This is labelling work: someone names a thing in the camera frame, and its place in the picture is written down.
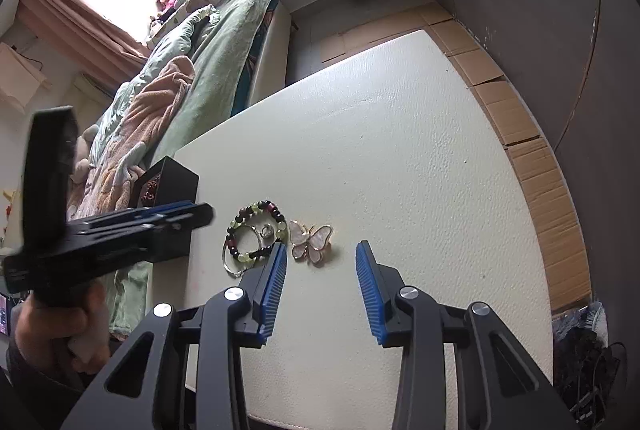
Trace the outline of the left hand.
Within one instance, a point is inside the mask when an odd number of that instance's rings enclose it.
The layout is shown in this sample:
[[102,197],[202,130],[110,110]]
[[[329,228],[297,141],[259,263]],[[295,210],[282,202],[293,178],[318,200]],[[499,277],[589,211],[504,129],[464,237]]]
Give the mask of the left hand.
[[34,369],[53,372],[58,366],[54,344],[83,334],[105,309],[105,289],[99,280],[87,289],[82,306],[73,308],[51,308],[30,294],[14,329],[17,349]]

